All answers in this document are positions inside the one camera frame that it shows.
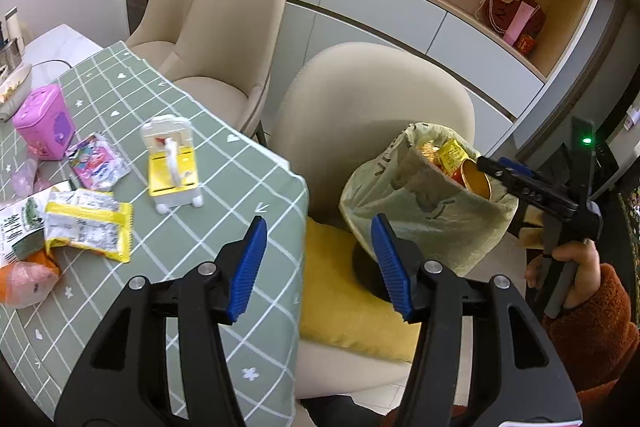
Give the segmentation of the red gold paper tube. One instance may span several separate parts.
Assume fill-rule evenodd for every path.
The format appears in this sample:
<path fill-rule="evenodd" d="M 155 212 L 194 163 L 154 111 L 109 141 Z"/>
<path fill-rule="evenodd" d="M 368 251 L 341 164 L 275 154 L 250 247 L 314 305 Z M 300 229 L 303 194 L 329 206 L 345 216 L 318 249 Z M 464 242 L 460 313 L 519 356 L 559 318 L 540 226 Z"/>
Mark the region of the red gold paper tube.
<path fill-rule="evenodd" d="M 471 158 L 465 158 L 452 175 L 452 179 L 464 186 L 471 193 L 490 199 L 492 190 L 488 176 L 477 168 L 476 162 Z"/>

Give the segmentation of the yellow gold snack bag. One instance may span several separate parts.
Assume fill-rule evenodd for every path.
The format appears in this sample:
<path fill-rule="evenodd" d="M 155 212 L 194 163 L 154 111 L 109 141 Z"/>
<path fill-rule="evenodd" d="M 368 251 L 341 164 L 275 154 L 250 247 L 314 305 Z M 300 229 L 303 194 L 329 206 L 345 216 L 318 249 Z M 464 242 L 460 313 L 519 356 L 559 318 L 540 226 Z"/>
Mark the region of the yellow gold snack bag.
<path fill-rule="evenodd" d="M 437 157 L 447 176 L 453 176 L 461 167 L 463 161 L 470 158 L 457 139 L 449 139 L 442 144 L 437 150 Z"/>

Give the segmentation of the red gold snack packet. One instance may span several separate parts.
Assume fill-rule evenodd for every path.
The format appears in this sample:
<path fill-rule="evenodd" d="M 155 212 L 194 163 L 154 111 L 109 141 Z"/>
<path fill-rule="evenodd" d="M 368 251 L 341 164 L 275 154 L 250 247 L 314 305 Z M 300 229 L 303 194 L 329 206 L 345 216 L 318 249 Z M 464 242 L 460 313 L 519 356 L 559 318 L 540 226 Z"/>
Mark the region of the red gold snack packet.
<path fill-rule="evenodd" d="M 439 148 L 432 142 L 426 142 L 416 147 L 418 151 L 438 169 L 442 169 L 442 161 L 439 157 Z"/>

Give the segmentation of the yellow translucent trash bag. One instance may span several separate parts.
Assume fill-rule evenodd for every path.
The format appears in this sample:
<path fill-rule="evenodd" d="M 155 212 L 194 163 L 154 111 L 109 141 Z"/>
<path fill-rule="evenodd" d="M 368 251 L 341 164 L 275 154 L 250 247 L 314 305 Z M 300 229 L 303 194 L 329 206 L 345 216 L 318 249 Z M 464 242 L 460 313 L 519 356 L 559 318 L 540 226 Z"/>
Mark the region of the yellow translucent trash bag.
<path fill-rule="evenodd" d="M 395 233 L 419 246 L 458 275 L 465 275 L 501 241 L 518 200 L 504 185 L 490 181 L 491 198 L 467 190 L 416 148 L 438 148 L 457 139 L 472 160 L 480 153 L 460 134 L 439 124 L 417 122 L 400 132 L 383 153 L 358 167 L 343 188 L 340 210 L 368 254 L 373 253 L 371 221 L 386 216 Z"/>

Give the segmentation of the yellow seat cushion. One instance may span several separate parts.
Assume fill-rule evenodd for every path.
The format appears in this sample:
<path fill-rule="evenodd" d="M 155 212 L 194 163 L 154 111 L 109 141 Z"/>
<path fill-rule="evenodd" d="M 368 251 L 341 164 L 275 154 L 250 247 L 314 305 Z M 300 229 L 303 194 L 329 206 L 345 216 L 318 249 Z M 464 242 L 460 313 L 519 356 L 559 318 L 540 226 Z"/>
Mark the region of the yellow seat cushion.
<path fill-rule="evenodd" d="M 420 326 L 404 322 L 390 303 L 358 282 L 352 269 L 356 245 L 352 234 L 307 220 L 300 337 L 375 359 L 410 362 Z"/>

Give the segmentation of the green checked tablecloth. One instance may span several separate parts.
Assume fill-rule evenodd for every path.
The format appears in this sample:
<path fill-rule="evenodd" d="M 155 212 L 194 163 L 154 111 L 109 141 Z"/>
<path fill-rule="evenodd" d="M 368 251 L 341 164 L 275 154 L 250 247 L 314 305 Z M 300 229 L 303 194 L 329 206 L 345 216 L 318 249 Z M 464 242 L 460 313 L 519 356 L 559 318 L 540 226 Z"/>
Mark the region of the green checked tablecloth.
<path fill-rule="evenodd" d="M 114 195 L 134 208 L 129 262 L 61 249 L 62 275 L 52 293 L 39 305 L 2 310 L 1 352 L 24 390 L 52 415 L 82 349 L 131 277 L 182 277 L 262 217 L 267 249 L 247 310 L 220 335 L 247 425 L 292 425 L 308 202 L 303 179 L 122 43 L 100 48 L 81 37 L 42 37 L 24 59 L 35 84 L 60 86 L 79 136 L 103 135 L 128 161 L 130 173 Z M 162 115 L 190 121 L 202 207 L 186 205 L 167 215 L 155 209 L 141 126 Z"/>

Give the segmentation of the brown fleece right sleeve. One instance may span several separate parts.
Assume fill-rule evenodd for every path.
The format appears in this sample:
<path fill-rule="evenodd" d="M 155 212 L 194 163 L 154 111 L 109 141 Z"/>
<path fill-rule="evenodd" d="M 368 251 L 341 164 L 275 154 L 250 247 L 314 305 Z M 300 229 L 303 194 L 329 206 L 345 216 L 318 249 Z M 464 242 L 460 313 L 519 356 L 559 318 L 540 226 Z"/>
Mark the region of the brown fleece right sleeve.
<path fill-rule="evenodd" d="M 639 348 L 630 299 L 612 265 L 601 265 L 600 287 L 587 301 L 544 319 L 542 327 L 577 392 L 582 417 L 593 417 Z"/>

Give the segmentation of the white yellow toy stand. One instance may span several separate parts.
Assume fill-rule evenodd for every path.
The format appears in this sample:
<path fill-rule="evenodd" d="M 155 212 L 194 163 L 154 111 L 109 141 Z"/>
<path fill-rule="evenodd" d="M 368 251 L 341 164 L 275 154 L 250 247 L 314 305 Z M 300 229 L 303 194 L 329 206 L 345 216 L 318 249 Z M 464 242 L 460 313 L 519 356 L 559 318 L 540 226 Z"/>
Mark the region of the white yellow toy stand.
<path fill-rule="evenodd" d="M 153 117 L 142 124 L 141 136 L 149 153 L 149 195 L 155 210 L 166 215 L 184 205 L 201 208 L 204 199 L 189 119 Z"/>

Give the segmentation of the red flower gift bag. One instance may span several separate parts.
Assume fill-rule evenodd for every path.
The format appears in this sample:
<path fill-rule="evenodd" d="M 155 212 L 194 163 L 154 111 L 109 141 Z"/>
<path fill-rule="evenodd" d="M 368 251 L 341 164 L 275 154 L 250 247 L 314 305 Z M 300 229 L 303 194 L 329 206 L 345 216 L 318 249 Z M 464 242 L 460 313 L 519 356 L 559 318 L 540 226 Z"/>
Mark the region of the red flower gift bag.
<path fill-rule="evenodd" d="M 546 22 L 537 0 L 482 0 L 474 17 L 525 57 L 536 48 Z"/>

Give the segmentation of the beige near dining chair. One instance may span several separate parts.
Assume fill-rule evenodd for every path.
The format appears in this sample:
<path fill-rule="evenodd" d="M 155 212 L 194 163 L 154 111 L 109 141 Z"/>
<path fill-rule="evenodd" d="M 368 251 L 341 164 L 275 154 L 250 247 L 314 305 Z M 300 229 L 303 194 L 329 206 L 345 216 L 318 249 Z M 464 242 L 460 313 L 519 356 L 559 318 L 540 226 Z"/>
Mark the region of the beige near dining chair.
<path fill-rule="evenodd" d="M 352 234 L 340 210 L 345 184 L 417 122 L 454 130 L 480 153 L 471 97 L 454 77 L 404 51 L 348 42 L 320 52 L 300 70 L 285 93 L 270 145 L 307 184 L 307 220 Z M 460 277 L 485 280 L 497 269 L 518 272 L 524 253 L 504 236 Z M 380 269 L 358 239 L 352 269 L 373 294 L 382 281 Z M 349 395 L 393 384 L 408 375 L 411 361 L 375 359 L 300 337 L 295 394 L 298 399 Z"/>

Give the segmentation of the beige dining chair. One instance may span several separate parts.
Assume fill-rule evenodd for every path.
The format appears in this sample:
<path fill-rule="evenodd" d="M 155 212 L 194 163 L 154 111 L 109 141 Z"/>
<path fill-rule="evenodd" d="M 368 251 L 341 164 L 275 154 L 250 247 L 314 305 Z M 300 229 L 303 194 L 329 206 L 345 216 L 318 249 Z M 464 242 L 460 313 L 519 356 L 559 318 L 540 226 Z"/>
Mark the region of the beige dining chair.
<path fill-rule="evenodd" d="M 149 0 L 142 20 L 126 46 L 137 57 L 159 69 L 175 49 L 193 0 Z"/>
<path fill-rule="evenodd" d="M 320 52 L 300 70 L 285 93 L 270 145 L 307 184 L 307 220 L 352 234 L 340 210 L 345 184 L 417 122 L 454 130 L 480 153 L 471 97 L 454 77 L 404 51 L 348 42 Z M 504 236 L 460 277 L 485 280 L 497 269 L 518 272 L 524 253 Z M 382 281 L 380 269 L 358 239 L 352 269 L 373 294 Z M 349 395 L 393 384 L 408 375 L 411 361 L 375 359 L 300 337 L 295 394 L 298 399 Z"/>
<path fill-rule="evenodd" d="M 193 0 L 160 73 L 249 138 L 262 118 L 286 0 Z"/>

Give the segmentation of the colourful candy wrapper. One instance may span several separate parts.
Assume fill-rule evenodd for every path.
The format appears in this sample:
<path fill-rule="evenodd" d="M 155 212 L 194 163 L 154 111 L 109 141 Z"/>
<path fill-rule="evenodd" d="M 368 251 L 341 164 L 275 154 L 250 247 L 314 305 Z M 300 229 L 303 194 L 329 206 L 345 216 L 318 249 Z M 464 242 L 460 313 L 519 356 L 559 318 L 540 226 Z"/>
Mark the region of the colourful candy wrapper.
<path fill-rule="evenodd" d="M 131 169 L 127 161 L 106 141 L 93 133 L 66 152 L 70 168 L 87 190 L 109 192 Z"/>

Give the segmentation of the beige far dining chair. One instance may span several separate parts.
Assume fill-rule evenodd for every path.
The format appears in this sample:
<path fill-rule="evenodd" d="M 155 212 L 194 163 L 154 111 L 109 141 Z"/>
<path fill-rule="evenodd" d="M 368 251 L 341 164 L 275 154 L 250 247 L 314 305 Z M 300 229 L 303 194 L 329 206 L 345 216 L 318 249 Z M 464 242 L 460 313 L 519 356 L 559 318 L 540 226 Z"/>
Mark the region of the beige far dining chair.
<path fill-rule="evenodd" d="M 193 0 L 149 0 L 142 20 L 126 46 L 137 57 L 159 69 L 175 49 Z"/>

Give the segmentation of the pink toy box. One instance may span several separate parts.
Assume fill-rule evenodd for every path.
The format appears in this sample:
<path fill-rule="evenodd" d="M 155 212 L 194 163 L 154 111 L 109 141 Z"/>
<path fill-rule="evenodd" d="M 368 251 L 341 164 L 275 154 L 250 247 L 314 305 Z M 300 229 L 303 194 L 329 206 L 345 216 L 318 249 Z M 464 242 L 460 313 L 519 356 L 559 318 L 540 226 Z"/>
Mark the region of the pink toy box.
<path fill-rule="evenodd" d="M 61 160 L 75 134 L 75 124 L 56 83 L 37 88 L 12 117 L 12 124 L 32 156 Z"/>

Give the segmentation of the large white bowl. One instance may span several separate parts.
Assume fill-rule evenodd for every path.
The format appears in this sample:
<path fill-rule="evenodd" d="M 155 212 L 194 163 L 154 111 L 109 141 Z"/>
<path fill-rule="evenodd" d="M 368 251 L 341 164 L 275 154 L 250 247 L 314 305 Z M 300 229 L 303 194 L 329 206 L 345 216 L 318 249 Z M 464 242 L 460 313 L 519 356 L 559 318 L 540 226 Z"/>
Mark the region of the large white bowl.
<path fill-rule="evenodd" d="M 32 91 L 32 64 L 17 67 L 1 85 L 0 121 L 9 121 Z"/>

